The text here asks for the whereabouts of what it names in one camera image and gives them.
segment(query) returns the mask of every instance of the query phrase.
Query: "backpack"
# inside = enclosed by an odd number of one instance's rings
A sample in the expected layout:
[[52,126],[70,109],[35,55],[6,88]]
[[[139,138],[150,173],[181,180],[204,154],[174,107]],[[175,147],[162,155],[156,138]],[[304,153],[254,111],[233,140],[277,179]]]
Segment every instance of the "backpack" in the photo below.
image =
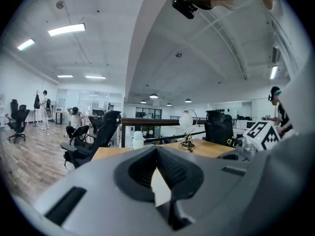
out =
[[39,104],[39,96],[36,94],[35,102],[34,102],[34,108],[35,109],[40,109],[40,104]]
[[51,103],[50,99],[47,99],[47,101],[46,101],[46,109],[50,109],[50,103]]

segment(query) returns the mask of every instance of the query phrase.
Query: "chair armrest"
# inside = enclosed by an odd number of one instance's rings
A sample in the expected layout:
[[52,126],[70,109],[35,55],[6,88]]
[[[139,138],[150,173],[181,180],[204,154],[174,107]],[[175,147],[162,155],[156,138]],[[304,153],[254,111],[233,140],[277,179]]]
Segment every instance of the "chair armrest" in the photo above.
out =
[[88,134],[88,136],[96,139],[96,135],[95,134]]
[[67,143],[60,144],[60,147],[62,147],[64,150],[72,152],[72,153],[78,151],[78,149],[75,146],[71,146],[71,145],[69,145]]

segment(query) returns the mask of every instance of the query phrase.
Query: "sticker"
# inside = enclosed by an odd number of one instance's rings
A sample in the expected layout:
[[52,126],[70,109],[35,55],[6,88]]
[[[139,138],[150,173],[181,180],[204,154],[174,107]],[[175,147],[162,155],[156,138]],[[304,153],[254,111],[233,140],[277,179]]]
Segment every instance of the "sticker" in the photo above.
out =
[[255,138],[261,130],[267,125],[267,122],[257,122],[256,125],[248,132],[248,136]]
[[273,127],[270,127],[261,145],[264,149],[271,149],[279,141],[278,136]]

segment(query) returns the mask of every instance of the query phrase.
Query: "man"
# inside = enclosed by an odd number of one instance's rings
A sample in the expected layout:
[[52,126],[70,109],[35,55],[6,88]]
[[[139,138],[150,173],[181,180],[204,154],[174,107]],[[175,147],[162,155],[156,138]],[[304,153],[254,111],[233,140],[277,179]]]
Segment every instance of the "man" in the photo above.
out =
[[271,88],[271,92],[269,95],[269,101],[271,101],[272,105],[277,106],[278,102],[279,102],[279,106],[278,106],[278,117],[274,117],[274,118],[267,118],[267,120],[272,120],[274,122],[277,123],[277,125],[281,124],[280,126],[278,126],[277,131],[279,133],[280,136],[283,136],[286,132],[288,132],[289,130],[292,129],[292,125],[291,122],[289,120],[289,117],[286,114],[286,111],[284,110],[281,102],[279,101],[279,95],[281,94],[281,90],[279,87],[272,87]]
[[67,126],[65,129],[69,138],[71,139],[74,131],[77,128],[81,127],[82,119],[85,117],[85,115],[79,112],[79,109],[77,107],[67,108],[67,110],[71,115],[71,126]]
[[43,95],[44,95],[44,98],[40,102],[41,116],[43,119],[43,125],[41,126],[41,130],[46,130],[46,129],[49,129],[48,116],[47,116],[47,112],[46,112],[46,108],[47,108],[47,91],[46,90],[43,92]]
[[[224,6],[233,10],[233,0],[189,0],[199,8]],[[290,78],[306,65],[314,49],[299,18],[284,0],[263,0],[271,14],[272,28]]]

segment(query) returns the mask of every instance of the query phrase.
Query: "desk lamp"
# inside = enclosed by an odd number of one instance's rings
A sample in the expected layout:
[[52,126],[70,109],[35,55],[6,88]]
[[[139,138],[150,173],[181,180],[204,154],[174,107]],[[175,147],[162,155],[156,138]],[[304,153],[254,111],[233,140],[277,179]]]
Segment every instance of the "desk lamp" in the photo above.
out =
[[191,134],[193,133],[193,131],[195,130],[195,128],[197,127],[197,114],[196,112],[191,109],[191,108],[185,108],[184,113],[182,114],[182,116],[179,119],[179,125],[181,126],[182,129],[184,130],[188,130],[192,127],[193,125],[193,119],[189,114],[189,110],[193,111],[194,114],[196,115],[196,125],[193,128],[193,130],[191,132],[189,132],[185,137],[183,137],[182,142],[179,144],[179,149],[181,150],[189,150],[190,152],[192,152],[195,148],[195,145],[192,143],[192,137]]

